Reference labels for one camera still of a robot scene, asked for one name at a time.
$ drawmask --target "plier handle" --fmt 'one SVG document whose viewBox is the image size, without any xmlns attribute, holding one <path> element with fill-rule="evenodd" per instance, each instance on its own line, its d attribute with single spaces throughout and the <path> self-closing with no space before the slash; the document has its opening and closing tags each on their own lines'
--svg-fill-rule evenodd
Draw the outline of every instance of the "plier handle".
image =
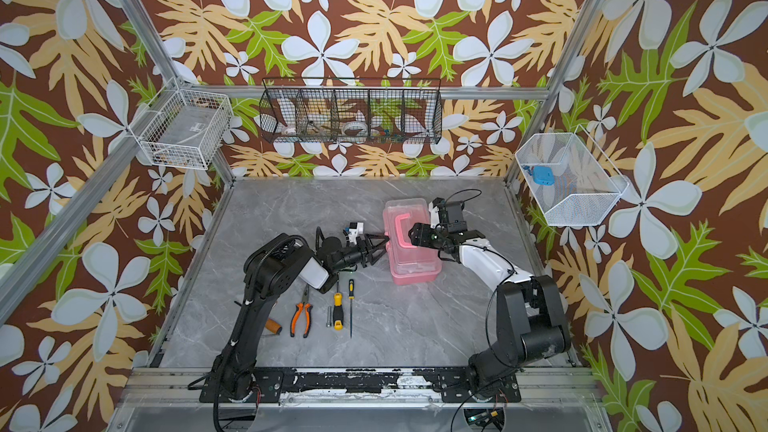
<svg viewBox="0 0 768 432">
<path fill-rule="evenodd" d="M 301 316 L 302 312 L 304 312 L 304 315 L 306 316 L 306 329 L 304 329 L 304 338 L 306 338 L 306 336 L 310 334 L 310 326 L 312 325 L 310 310 L 312 309 L 312 304 L 310 304 L 309 300 L 310 300 L 310 286 L 309 284 L 307 284 L 307 286 L 304 288 L 304 294 L 301 297 L 301 303 L 296 304 L 296 313 L 293 315 L 293 320 L 290 322 L 291 337 L 295 337 L 296 322 L 299 321 L 299 316 Z"/>
</svg>

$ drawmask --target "wall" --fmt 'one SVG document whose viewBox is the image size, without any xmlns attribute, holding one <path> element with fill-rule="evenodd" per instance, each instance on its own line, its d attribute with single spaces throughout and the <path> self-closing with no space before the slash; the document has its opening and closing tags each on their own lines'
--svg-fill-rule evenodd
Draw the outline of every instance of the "wall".
<svg viewBox="0 0 768 432">
<path fill-rule="evenodd" d="M 533 87 L 545 85 L 584 0 L 142 1 L 191 82 L 414 76 L 432 79 L 432 86 L 440 79 L 443 86 Z M 318 47 L 325 58 L 318 58 Z M 445 114 L 454 115 L 443 120 L 444 140 L 427 148 L 273 146 L 260 138 L 257 104 L 235 101 L 238 117 L 224 152 L 237 175 L 503 176 L 521 121 L 535 106 L 448 101 Z"/>
<path fill-rule="evenodd" d="M 768 1 L 602 11 L 547 128 L 586 126 L 632 187 L 585 228 L 523 193 L 538 250 L 616 430 L 765 430 Z"/>
<path fill-rule="evenodd" d="M 117 0 L 2 1 L 7 274 L 126 139 L 160 80 Z M 132 365 L 147 360 L 219 196 L 213 173 L 133 160 L 0 328 L 0 430 L 106 427 Z"/>
</svg>

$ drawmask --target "blue object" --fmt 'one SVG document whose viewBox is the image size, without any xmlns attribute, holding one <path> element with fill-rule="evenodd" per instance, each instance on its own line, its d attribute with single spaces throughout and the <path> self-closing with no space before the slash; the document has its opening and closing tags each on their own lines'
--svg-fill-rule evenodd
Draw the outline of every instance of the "blue object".
<svg viewBox="0 0 768 432">
<path fill-rule="evenodd" d="M 553 186 L 554 175 L 552 169 L 545 166 L 536 166 L 532 169 L 533 181 L 540 186 Z"/>
</svg>

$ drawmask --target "black wire basket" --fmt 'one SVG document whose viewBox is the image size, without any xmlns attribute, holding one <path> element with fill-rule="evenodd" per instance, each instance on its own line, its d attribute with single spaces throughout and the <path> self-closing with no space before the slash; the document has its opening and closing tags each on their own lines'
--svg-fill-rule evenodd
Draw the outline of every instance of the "black wire basket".
<svg viewBox="0 0 768 432">
<path fill-rule="evenodd" d="M 266 78 L 259 103 L 268 142 L 437 143 L 440 81 L 318 78 L 318 86 Z"/>
</svg>

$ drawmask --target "wire basket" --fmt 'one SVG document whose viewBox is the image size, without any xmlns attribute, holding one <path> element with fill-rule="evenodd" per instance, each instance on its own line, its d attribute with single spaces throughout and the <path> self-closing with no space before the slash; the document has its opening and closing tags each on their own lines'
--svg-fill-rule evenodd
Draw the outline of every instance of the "wire basket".
<svg viewBox="0 0 768 432">
<path fill-rule="evenodd" d="M 597 226 L 629 187 L 603 149 L 587 137 L 594 152 L 575 133 L 555 132 L 534 134 L 514 154 L 549 226 Z M 600 165 L 600 154 L 616 170 L 613 178 Z M 534 178 L 537 167 L 552 171 L 546 183 Z"/>
<path fill-rule="evenodd" d="M 352 143 L 437 143 L 440 139 L 439 80 L 430 81 L 430 86 L 411 86 L 418 79 L 398 80 L 389 86 L 381 86 L 380 80 L 370 86 L 366 82 L 373 80 L 368 79 L 355 79 L 357 86 L 334 86 L 334 80 L 338 79 L 325 78 L 322 81 L 330 85 L 310 87 L 264 79 L 259 104 L 264 139 Z"/>
<path fill-rule="evenodd" d="M 225 94 L 172 91 L 151 109 L 156 115 L 137 140 L 155 166 L 207 170 L 230 127 L 232 104 Z"/>
</svg>

